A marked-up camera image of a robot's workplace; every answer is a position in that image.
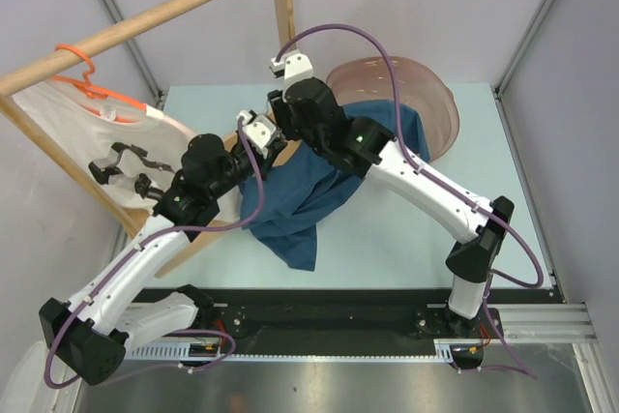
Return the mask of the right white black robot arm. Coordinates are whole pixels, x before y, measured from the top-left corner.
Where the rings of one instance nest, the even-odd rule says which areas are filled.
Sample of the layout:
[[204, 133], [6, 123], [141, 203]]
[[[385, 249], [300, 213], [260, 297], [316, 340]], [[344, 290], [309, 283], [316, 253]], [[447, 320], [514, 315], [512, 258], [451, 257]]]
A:
[[303, 141], [343, 172], [377, 181], [431, 216], [455, 239], [446, 266], [453, 275], [442, 331], [468, 338], [481, 325], [489, 271], [500, 252], [514, 204], [478, 196], [443, 176], [371, 116], [349, 116], [331, 89], [311, 77], [267, 95], [287, 140]]

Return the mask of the white printed t shirt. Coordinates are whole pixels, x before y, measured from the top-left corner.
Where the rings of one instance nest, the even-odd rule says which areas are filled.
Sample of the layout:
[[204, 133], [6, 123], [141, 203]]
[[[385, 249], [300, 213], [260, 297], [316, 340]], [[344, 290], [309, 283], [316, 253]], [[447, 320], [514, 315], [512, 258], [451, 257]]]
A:
[[119, 206], [151, 212], [196, 132], [151, 105], [91, 99], [48, 79], [13, 101]]

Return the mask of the blue t shirt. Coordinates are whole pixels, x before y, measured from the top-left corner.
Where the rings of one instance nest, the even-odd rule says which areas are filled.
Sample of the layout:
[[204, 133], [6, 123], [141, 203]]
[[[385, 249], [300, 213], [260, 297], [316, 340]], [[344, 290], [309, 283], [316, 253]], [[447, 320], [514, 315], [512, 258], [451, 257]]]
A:
[[[361, 101], [345, 104], [343, 109], [348, 117], [366, 116], [396, 132], [395, 105], [391, 101]], [[400, 120], [405, 145], [428, 162], [429, 149], [419, 114], [401, 104]], [[302, 143], [285, 164], [271, 168], [263, 182], [263, 207], [243, 229], [289, 268], [313, 272], [318, 246], [316, 225], [341, 207], [362, 182], [336, 170]], [[244, 220], [257, 206], [255, 178], [245, 181], [239, 190], [238, 211]]]

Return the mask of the orange clothes hanger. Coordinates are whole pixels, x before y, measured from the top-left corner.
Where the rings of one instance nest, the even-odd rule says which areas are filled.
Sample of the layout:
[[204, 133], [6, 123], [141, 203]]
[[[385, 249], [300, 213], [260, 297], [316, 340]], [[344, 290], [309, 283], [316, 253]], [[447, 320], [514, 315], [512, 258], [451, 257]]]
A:
[[87, 66], [87, 69], [81, 74], [81, 78], [61, 74], [53, 75], [50, 78], [54, 81], [71, 84], [73, 88], [83, 94], [84, 100], [78, 103], [80, 107], [105, 121], [121, 124], [136, 123], [146, 115], [146, 103], [94, 84], [90, 77], [95, 73], [96, 67], [91, 58], [80, 49], [70, 44], [57, 44], [54, 50], [68, 51]]

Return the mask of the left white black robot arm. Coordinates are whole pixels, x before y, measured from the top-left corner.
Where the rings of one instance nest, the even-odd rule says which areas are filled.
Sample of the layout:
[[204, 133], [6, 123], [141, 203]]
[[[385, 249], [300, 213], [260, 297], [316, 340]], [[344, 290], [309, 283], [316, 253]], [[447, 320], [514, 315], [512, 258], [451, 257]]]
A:
[[151, 341], [185, 331], [200, 336], [214, 323], [205, 296], [185, 286], [137, 311], [133, 299], [174, 255], [211, 224], [219, 200], [250, 177], [263, 182], [287, 143], [278, 131], [248, 128], [226, 150], [214, 134], [194, 137], [181, 158], [181, 168], [154, 212], [130, 243], [90, 283], [68, 301], [49, 299], [39, 311], [48, 353], [44, 383], [67, 387], [52, 378], [60, 360], [91, 386], [107, 380], [125, 356]]

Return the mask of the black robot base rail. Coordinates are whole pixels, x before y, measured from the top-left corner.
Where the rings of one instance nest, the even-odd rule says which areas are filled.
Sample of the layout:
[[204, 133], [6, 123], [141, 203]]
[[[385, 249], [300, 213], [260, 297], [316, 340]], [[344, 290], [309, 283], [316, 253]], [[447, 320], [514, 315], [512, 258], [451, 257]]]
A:
[[441, 339], [496, 339], [495, 309], [470, 323], [447, 314], [447, 290], [205, 289], [194, 327], [222, 329], [236, 354], [384, 358], [432, 355]]

